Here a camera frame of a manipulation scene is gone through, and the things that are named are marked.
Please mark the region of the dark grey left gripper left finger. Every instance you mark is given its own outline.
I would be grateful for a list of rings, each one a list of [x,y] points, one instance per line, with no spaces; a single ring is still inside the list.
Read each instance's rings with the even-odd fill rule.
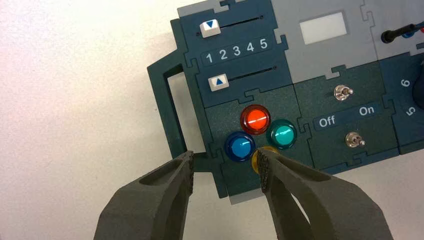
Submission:
[[[98,218],[95,240],[181,240],[194,186],[186,151],[119,188]]]

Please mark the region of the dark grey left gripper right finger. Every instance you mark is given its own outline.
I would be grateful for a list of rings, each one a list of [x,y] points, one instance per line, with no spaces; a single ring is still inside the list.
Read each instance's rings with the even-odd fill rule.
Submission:
[[[391,240],[381,208],[357,185],[263,147],[261,190],[279,240]]]

